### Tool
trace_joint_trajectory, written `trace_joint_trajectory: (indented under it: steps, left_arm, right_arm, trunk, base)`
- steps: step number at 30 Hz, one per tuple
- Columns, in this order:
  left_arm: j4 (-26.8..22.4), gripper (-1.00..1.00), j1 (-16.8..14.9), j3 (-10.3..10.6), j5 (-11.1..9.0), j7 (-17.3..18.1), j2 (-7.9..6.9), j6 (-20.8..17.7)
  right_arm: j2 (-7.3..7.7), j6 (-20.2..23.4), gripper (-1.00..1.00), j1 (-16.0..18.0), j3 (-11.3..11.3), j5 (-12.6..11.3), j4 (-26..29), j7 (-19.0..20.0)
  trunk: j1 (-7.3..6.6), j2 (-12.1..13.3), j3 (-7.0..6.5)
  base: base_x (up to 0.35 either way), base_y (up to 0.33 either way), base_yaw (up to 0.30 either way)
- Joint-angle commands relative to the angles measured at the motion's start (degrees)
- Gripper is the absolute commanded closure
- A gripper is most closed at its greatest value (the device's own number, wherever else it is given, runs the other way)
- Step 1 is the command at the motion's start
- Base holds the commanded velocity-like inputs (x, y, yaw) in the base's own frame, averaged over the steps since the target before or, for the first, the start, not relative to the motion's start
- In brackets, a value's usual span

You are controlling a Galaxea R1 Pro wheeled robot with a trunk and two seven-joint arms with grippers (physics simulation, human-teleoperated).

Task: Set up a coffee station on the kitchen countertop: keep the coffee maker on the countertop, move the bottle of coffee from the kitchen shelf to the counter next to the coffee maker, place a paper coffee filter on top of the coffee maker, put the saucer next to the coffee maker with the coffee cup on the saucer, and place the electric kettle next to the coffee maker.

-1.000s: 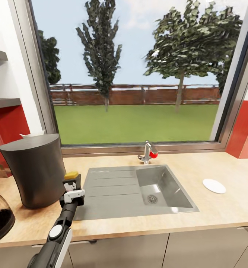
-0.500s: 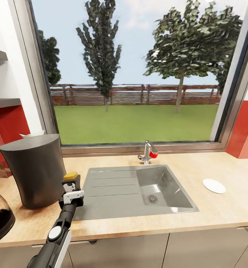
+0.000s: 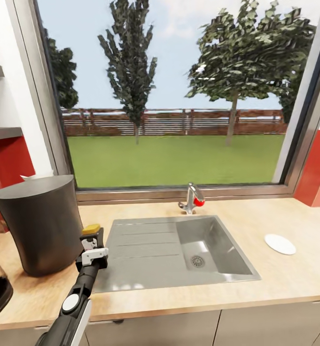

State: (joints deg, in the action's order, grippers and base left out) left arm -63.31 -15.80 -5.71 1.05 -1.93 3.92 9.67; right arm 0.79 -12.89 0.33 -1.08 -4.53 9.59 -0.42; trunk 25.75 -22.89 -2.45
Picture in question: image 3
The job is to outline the saucer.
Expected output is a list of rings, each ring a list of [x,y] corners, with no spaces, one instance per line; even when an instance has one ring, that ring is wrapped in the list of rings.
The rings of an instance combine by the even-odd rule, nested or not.
[[[295,254],[296,247],[286,238],[279,235],[267,235],[265,237],[266,242],[271,248],[284,253],[284,254]]]

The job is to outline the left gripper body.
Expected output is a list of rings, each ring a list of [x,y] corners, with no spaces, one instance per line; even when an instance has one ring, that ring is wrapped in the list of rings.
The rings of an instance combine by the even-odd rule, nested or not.
[[[83,275],[89,275],[93,277],[94,280],[97,277],[99,269],[105,269],[108,267],[107,257],[105,256],[101,258],[94,258],[91,265],[89,266],[83,266],[82,259],[78,259],[75,264],[79,272],[78,277],[81,277]]]

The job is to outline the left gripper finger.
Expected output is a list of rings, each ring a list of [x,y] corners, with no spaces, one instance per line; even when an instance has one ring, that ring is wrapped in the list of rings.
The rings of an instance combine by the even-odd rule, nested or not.
[[[80,254],[79,254],[79,256],[75,259],[75,261],[77,261],[78,259],[80,259],[80,258],[82,258],[82,254],[85,252],[85,250],[83,250]]]

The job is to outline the bottle of coffee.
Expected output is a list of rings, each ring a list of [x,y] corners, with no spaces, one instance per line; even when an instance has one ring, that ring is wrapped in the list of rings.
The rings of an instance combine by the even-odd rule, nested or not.
[[[79,237],[85,251],[104,247],[103,234],[104,228],[100,224],[85,227]]]

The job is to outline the paper coffee filter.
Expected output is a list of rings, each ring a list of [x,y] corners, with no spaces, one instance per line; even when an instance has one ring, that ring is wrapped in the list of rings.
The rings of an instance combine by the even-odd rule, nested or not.
[[[35,175],[29,176],[29,177],[23,176],[23,179],[25,181],[29,181],[29,180],[44,178],[44,177],[48,177],[48,176],[52,176],[52,175],[53,175],[53,171],[50,171],[48,173],[35,174]]]

